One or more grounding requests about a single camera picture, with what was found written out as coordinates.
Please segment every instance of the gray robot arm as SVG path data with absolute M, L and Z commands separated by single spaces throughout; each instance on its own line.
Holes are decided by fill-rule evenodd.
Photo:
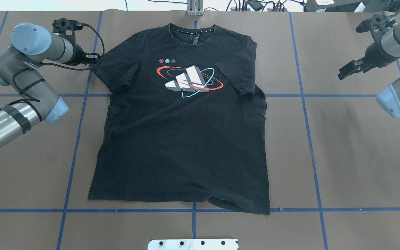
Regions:
M 373 18 L 362 21 L 356 28 L 358 33 L 371 31 L 375 41 L 365 51 L 365 56 L 359 60 L 352 60 L 339 71 L 339 79 L 347 76 L 367 72 L 372 68 L 382 68 L 400 58 L 400 22 L 386 16 L 374 15 Z M 395 118 L 400 117 L 400 78 L 386 87 L 376 96 L 379 105 Z
M 66 19 L 59 21 L 65 34 L 70 23 Z M 0 108 L 0 147 L 41 121 L 53 123 L 68 112 L 66 103 L 36 70 L 43 65 L 43 60 L 72 66 L 99 60 L 97 53 L 84 53 L 75 44 L 74 34 L 73 42 L 64 34 L 60 36 L 44 27 L 21 23 L 11 34 L 11 44 L 0 52 L 0 85 L 11 85 L 22 96 L 21 100 Z

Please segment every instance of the black t-shirt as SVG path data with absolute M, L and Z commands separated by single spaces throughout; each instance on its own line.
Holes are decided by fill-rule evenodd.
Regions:
M 136 33 L 93 71 L 112 92 L 90 200 L 269 214 L 256 43 L 214 25 Z

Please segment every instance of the shirt neckline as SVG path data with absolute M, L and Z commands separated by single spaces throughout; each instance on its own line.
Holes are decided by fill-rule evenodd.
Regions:
M 169 35 L 169 38 L 173 41 L 173 42 L 175 42 L 176 44 L 178 44 L 179 46 L 182 46 L 182 47 L 186 47 L 186 48 L 198 48 L 198 47 L 202 47 L 202 46 L 205 46 L 206 44 L 208 44 L 208 43 L 210 43 L 211 42 L 211 40 L 213 40 L 215 37 L 216 37 L 216 33 L 218 32 L 218 30 L 220 29 L 220 27 L 218 26 L 218 25 L 216 25 L 216 24 L 214 24 L 213 26 L 211 26 L 211 27 L 205 27 L 205 28 L 198 28 L 198 29 L 188 29 L 188 28 L 184 28 L 184 27 L 179 27 L 179 26 L 177 26 L 177 25 L 175 25 L 175 24 L 173 24 L 173 23 L 169 23 L 167 26 L 166 26 L 166 31 L 167 31 L 167 33 L 168 33 L 168 35 Z M 203 42 L 201 42 L 201 43 L 199 43 L 199 44 L 186 44 L 186 43 L 184 43 L 184 42 L 182 42 L 182 41 L 180 41 L 180 40 L 178 40 L 178 39 L 176 39 L 173 35 L 172 35 L 172 33 L 171 33 L 171 30 L 183 30 L 184 32 L 186 32 L 186 33 L 192 33 L 192 34 L 195 34 L 195 33 L 206 33 L 206 32 L 211 32 L 210 30 L 213 30 L 211 33 L 212 33 L 212 35 L 206 40 L 206 41 L 203 41 Z

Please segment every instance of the adidas logo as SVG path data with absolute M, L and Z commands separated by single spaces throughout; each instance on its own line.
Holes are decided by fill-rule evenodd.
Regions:
M 186 73 L 181 73 L 175 77 L 175 80 L 169 81 L 165 84 L 165 87 L 168 90 L 173 91 L 187 91 L 187 92 L 209 92 L 209 90 L 202 90 L 201 88 L 205 88 L 205 80 L 203 79 L 203 75 L 200 69 L 193 65 L 189 68 L 186 68 Z

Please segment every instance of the shirt sleeve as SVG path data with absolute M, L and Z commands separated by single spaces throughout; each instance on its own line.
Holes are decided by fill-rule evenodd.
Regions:
M 114 93 L 128 90 L 140 68 L 139 52 L 143 41 L 138 33 L 105 53 L 92 71 Z
M 244 48 L 216 63 L 221 73 L 227 77 L 240 94 L 254 94 L 256 85 L 256 48 L 257 43 L 251 40 Z

